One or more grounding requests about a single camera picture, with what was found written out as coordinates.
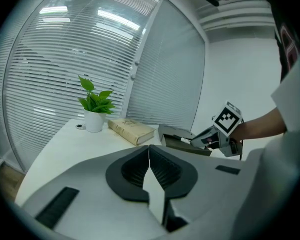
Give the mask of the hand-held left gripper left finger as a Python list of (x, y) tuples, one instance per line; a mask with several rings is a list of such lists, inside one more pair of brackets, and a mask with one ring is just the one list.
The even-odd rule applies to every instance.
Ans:
[(122, 199), (131, 202), (147, 202), (149, 194), (143, 189), (149, 169), (149, 147), (143, 146), (114, 161), (106, 170), (109, 187)]

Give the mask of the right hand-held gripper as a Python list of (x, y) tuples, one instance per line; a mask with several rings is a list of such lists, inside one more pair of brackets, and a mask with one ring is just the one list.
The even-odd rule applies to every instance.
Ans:
[(219, 149), (226, 157), (241, 156), (243, 145), (230, 135), (242, 122), (241, 111), (227, 101), (221, 111), (213, 116), (212, 125), (192, 138), (190, 144), (198, 148)]

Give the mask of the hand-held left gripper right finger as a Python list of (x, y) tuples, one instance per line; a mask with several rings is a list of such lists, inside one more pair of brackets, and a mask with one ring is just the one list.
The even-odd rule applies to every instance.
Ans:
[(149, 146), (150, 168), (165, 192), (166, 199), (185, 197), (198, 180), (198, 172), (189, 162), (158, 146)]

